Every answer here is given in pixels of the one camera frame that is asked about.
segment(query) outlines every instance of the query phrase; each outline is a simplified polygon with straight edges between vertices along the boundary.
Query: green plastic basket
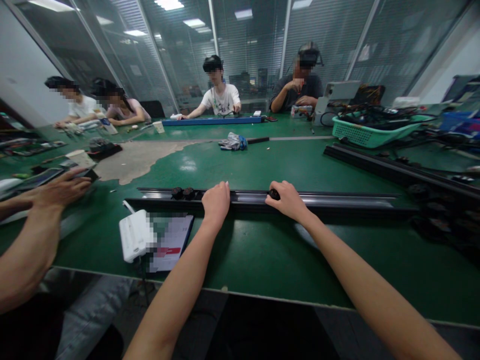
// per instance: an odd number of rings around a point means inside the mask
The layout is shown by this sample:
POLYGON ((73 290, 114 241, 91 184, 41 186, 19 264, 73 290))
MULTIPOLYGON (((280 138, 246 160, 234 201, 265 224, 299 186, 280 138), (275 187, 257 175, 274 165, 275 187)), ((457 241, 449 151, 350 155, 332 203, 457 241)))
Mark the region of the green plastic basket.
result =
MULTIPOLYGON (((423 122, 431 119, 431 116, 414 115, 412 121, 423 122)), ((404 138, 420 127, 421 123, 410 124, 396 130, 378 130, 371 127, 354 124, 340 120, 337 116, 333 119, 333 136, 336 138, 347 137, 352 144, 363 146, 364 148, 377 148, 383 144, 404 138)))

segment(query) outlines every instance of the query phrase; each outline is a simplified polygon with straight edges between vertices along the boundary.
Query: pink top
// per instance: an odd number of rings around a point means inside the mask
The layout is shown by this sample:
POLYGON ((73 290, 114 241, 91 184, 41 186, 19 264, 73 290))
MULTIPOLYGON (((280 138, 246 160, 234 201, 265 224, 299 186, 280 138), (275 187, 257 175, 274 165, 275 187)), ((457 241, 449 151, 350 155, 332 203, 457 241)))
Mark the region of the pink top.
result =
POLYGON ((130 107, 133 110, 133 112, 131 112, 129 115, 125 116, 124 113, 122 112, 122 110, 119 107, 115 107, 113 105, 110 105, 107 112, 106 112, 105 117, 107 119, 109 119, 109 118, 113 118, 115 115, 119 115, 119 118, 121 120, 126 120, 126 119, 130 119, 130 118, 133 118, 133 117, 137 116, 138 115, 137 114, 137 108, 141 108, 141 110, 143 111, 143 114, 145 115, 145 119, 151 119, 149 113, 145 111, 145 109, 143 108, 142 105, 140 105, 138 100, 127 99, 127 101, 128 101, 128 104, 130 105, 130 107))

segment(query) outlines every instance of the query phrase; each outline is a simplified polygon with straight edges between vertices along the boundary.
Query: white wall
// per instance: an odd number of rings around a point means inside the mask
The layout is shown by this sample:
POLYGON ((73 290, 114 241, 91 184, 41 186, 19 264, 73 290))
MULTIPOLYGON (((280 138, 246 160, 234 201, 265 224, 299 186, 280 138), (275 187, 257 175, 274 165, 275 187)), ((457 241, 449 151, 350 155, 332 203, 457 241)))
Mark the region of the white wall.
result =
POLYGON ((36 128, 63 119, 67 101, 44 85, 61 74, 1 0, 0 49, 0 98, 36 128))
POLYGON ((409 93, 421 104, 442 101, 455 75, 480 74, 480 1, 474 1, 409 93))

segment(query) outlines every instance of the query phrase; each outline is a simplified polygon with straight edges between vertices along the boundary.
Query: person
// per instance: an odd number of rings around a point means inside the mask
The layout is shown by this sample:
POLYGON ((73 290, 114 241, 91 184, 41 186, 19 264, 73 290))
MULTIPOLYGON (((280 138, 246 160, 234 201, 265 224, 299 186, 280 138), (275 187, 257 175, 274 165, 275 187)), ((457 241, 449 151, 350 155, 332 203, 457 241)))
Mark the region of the person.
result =
POLYGON ((273 88, 269 108, 273 113, 290 111, 293 105, 312 106, 323 95, 322 82, 312 68, 317 64, 320 51, 318 46, 309 41, 298 50, 293 74, 282 77, 273 88))
POLYGON ((114 126, 152 122, 152 118, 140 102, 127 97, 125 91, 110 80, 95 78, 91 93, 107 101, 109 107, 105 117, 114 126))
POLYGON ((54 124, 55 128, 64 128, 68 123, 86 123, 97 118, 95 110, 99 110, 100 105, 94 98, 83 95, 74 81, 61 76, 50 76, 45 85, 60 92, 68 100, 68 115, 63 120, 57 121, 54 124))
POLYGON ((2 359, 86 359, 130 294, 131 279, 49 270, 64 209, 91 187, 88 177, 75 177, 84 170, 0 202, 0 221, 29 209, 0 257, 2 359))
MULTIPOLYGON (((460 359, 400 293, 307 209, 291 183, 273 181, 270 189, 277 190, 280 200, 267 195, 265 202, 308 231, 358 313, 395 358, 460 359)), ((215 237, 229 211, 228 182, 209 189, 201 201, 203 222, 146 311, 124 359, 172 357, 202 288, 215 237)))
POLYGON ((213 107, 215 115, 239 113, 242 109, 239 91, 233 84, 224 83, 223 61, 217 55, 207 57, 203 62, 203 71, 208 74, 213 88, 204 95, 200 105, 188 115, 181 115, 178 120, 193 119, 213 107))

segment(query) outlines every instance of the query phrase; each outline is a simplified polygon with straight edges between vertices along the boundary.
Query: jeans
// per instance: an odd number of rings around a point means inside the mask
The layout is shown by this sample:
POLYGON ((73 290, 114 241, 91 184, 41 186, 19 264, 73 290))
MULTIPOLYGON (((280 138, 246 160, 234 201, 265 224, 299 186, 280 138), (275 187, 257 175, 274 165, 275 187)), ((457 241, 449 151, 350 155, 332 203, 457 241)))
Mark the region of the jeans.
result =
POLYGON ((125 277, 50 269, 40 291, 68 304, 56 360, 85 360, 128 299, 133 280, 125 277))

